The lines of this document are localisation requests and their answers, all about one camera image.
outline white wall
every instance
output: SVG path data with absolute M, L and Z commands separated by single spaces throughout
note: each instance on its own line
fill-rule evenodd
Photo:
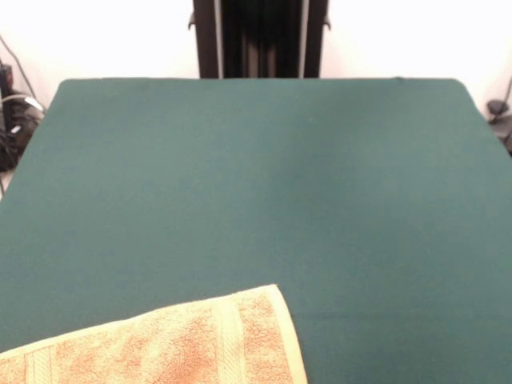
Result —
M 41 102 L 66 78 L 197 78 L 192 0 L 0 0 L 0 33 Z M 0 46 L 2 59 L 14 63 Z M 17 88 L 27 90 L 19 72 Z
M 198 76 L 192 0 L 0 2 L 18 15 L 0 32 L 47 105 L 65 78 Z M 329 13 L 323 77 L 458 78 L 485 111 L 512 75 L 511 0 L 330 0 Z
M 330 0 L 329 14 L 322 77 L 456 78 L 486 113 L 512 76 L 511 0 Z

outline black cable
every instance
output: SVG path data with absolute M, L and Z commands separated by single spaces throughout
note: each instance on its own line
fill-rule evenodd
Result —
M 23 79 L 25 80 L 26 84 L 28 85 L 29 87 L 29 90 L 30 90 L 30 93 L 32 95 L 33 98 L 36 98 L 35 97 L 35 92 L 34 92 L 34 88 L 32 88 L 32 85 L 30 84 L 29 82 L 29 79 L 28 77 L 26 76 L 25 74 L 25 71 L 23 70 L 23 67 L 22 67 L 22 64 L 19 62 L 18 60 L 18 56 L 16 56 L 14 54 L 14 52 L 12 50 L 10 50 L 9 46 L 7 45 L 6 41 L 3 39 L 2 35 L 0 34 L 0 42 L 3 44 L 3 46 L 6 48 L 7 52 L 9 52 L 9 54 L 13 57 L 13 59 L 16 61 L 16 64 L 18 65 L 18 68 L 19 68 L 19 71 L 22 73 L 22 76 L 23 76 Z
M 503 114 L 503 112 L 505 112 L 506 101 L 510 97 L 510 91 L 511 90 L 512 90 L 512 76 L 510 76 L 509 86 L 506 88 L 506 93 L 505 93 L 505 98 L 503 99 L 502 108 L 500 109 L 499 113 L 496 116 L 501 116 Z

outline cable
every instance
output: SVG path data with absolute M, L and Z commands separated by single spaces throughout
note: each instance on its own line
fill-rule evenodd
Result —
M 7 45 L 6 41 L 3 39 L 2 35 L 0 34 L 0 42 L 3 44 L 3 46 L 6 48 L 7 52 L 13 57 L 13 59 L 16 61 L 16 64 L 18 65 L 19 71 L 22 73 L 23 79 L 25 80 L 26 84 L 29 87 L 30 93 L 35 98 L 35 92 L 34 88 L 32 88 L 32 85 L 29 82 L 28 77 L 25 74 L 25 71 L 23 70 L 22 64 L 18 60 L 18 56 L 14 54 L 12 50 L 10 50 L 9 46 Z
M 46 108 L 38 102 L 35 98 L 28 94 L 12 94 L 9 96 L 6 96 L 2 99 L 2 104 L 4 102 L 8 102 L 9 100 L 15 100 L 17 98 L 22 98 L 24 102 L 27 104 L 33 106 L 36 110 L 40 110 L 43 114 L 46 112 Z
M 14 100 L 16 98 L 30 98 L 31 96 L 29 94 L 12 94 L 10 96 L 5 96 L 2 99 L 2 102 L 8 102 L 9 100 Z
M 508 87 L 506 88 L 506 93 L 505 93 L 505 98 L 503 99 L 503 104 L 502 104 L 502 108 L 500 109 L 499 113 L 496 115 L 496 116 L 500 116 L 503 114 L 503 112 L 505 112 L 505 108 L 506 108 L 506 101 L 509 99 L 510 97 L 510 91 L 512 90 L 512 76 L 510 76 L 510 80 L 509 80 L 509 85 Z

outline dark green felt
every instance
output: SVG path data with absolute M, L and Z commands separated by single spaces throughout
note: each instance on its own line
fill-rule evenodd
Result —
M 313 384 L 510 384 L 511 213 L 455 81 L 64 82 L 0 202 L 0 351 L 276 282 Z

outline terry cloth towel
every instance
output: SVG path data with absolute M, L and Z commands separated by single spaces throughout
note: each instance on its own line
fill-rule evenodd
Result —
M 145 382 L 305 384 L 279 289 L 169 306 L 0 354 L 2 384 Z

